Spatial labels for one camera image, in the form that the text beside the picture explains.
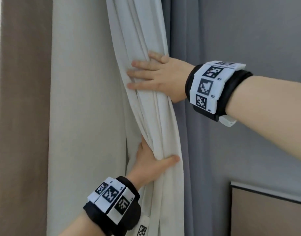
wrist-mounted device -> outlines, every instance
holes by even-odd
[[[108,177],[88,196],[84,210],[106,236],[125,236],[139,222],[140,195],[125,177]]]
[[[185,93],[195,111],[231,127],[236,120],[226,114],[231,94],[252,76],[241,63],[211,61],[194,67],[185,84]]]

person's right hand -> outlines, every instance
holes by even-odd
[[[127,87],[133,90],[160,91],[176,103],[186,99],[185,83],[194,66],[182,60],[170,58],[150,51],[149,57],[156,61],[132,62],[132,66],[140,70],[129,70],[131,78],[145,79],[138,83],[129,83]]]

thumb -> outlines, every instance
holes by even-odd
[[[172,155],[168,158],[162,159],[158,161],[160,164],[160,168],[163,169],[163,171],[167,170],[168,168],[174,166],[177,162],[180,161],[180,157],[177,155]]]

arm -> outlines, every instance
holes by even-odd
[[[152,150],[142,137],[142,142],[136,154],[136,161],[126,178],[139,190],[142,186],[156,180],[166,169],[174,166],[178,161],[180,161],[178,156],[156,160]],[[93,223],[87,214],[83,212],[59,236],[105,236],[105,234],[100,227]]]
[[[173,102],[186,98],[184,86],[194,68],[184,61],[150,52],[155,61],[133,61],[139,71],[133,78],[146,79],[127,87],[161,91]],[[301,83],[252,76],[234,91],[226,113],[301,160]]]

dark gray curtain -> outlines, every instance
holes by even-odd
[[[301,0],[162,5],[171,57],[194,65],[240,62],[256,75],[301,82]],[[186,236],[229,235],[231,180],[301,196],[297,159],[240,123],[227,128],[203,118],[188,101],[174,107],[184,158]]]
[[[193,65],[203,62],[199,0],[162,0],[162,6],[170,57]],[[212,236],[209,120],[187,100],[174,104],[174,110],[184,162],[185,236]]]

